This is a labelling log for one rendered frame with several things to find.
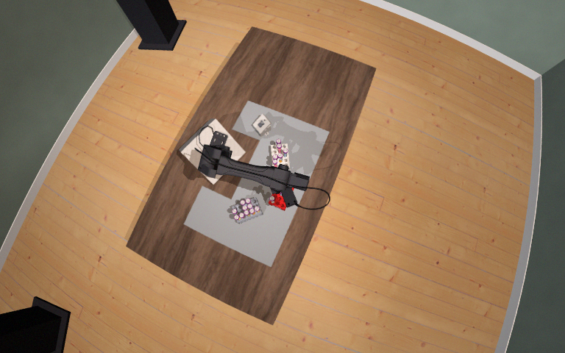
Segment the white tube rack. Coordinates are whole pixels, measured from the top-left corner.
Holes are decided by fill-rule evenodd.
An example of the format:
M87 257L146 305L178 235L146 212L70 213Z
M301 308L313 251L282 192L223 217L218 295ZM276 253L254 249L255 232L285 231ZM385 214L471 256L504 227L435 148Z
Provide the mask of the white tube rack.
M284 153L283 153L283 149L288 149L288 144L281 144L281 145L282 145L282 152L281 152L281 154L282 154L282 162L280 163L280 162L279 162L279 158L277 158L277 167L278 167L279 164L283 164L283 165L287 165L287 166L289 167L288 170L290 170L290 164L289 164L289 156L288 156L288 153L287 153L287 157L284 157ZM272 166L274 166L274 164L273 164L273 155L275 155L275 154L276 154L276 155L279 154L277 145L271 145Z

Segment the grey bench mat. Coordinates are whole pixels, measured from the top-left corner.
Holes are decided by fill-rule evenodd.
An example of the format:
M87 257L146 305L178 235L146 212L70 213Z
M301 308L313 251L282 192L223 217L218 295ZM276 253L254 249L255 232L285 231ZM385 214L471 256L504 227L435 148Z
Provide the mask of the grey bench mat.
M262 137L253 123L264 114L271 122L269 134ZM248 101L232 130L259 140L249 164L272 166L271 145L288 144L291 173L311 177L329 132L312 124ZM202 186L184 225L246 255L272 266L288 231L297 206L285 211L269 204L271 189L259 182L241 178L231 199ZM238 224L232 206L241 200L257 198L263 215Z

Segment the red tube rack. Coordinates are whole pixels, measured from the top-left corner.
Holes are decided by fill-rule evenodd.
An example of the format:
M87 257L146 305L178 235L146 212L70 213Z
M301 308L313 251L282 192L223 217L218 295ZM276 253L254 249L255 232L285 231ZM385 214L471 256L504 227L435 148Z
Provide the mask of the red tube rack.
M272 204L271 201L269 200L269 204L285 211L286 205L283 197L279 193L272 194L272 196L274 196L275 198L274 203Z

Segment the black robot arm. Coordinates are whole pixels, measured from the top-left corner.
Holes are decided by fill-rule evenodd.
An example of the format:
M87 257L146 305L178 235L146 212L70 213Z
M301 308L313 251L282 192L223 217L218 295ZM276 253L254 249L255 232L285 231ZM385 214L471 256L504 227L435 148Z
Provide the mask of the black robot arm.
M283 164L279 164L278 167L259 166L232 160L232 151L229 146L225 146L228 135L225 135L225 137L224 135L224 133L215 131L210 142L210 145L213 147L209 147L204 144L204 148L202 150L202 153L212 162L218 162L219 164L212 163L202 154L199 161L198 171L212 178L216 178L216 174L218 174L250 179L275 189L277 193L281 192L282 197L284 197L283 199L286 207L291 207L297 204L292 188L303 191L306 191L307 188L297 188L289 185L307 187L310 179L309 176L298 174L296 172L294 172L294 174L296 174L294 175L288 170L289 167ZM274 181L273 179L289 185L284 185Z

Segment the cream square panel with done button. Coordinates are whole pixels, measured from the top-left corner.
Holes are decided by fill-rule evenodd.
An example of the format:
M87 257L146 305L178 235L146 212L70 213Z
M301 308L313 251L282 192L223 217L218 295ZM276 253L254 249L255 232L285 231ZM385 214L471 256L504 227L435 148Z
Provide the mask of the cream square panel with done button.
M270 124L271 122L269 121L269 119L267 119L267 117L262 114L259 119L257 119L256 122L253 123L253 127L260 133L260 136L262 137L263 135L267 136L269 134L268 132L271 130Z

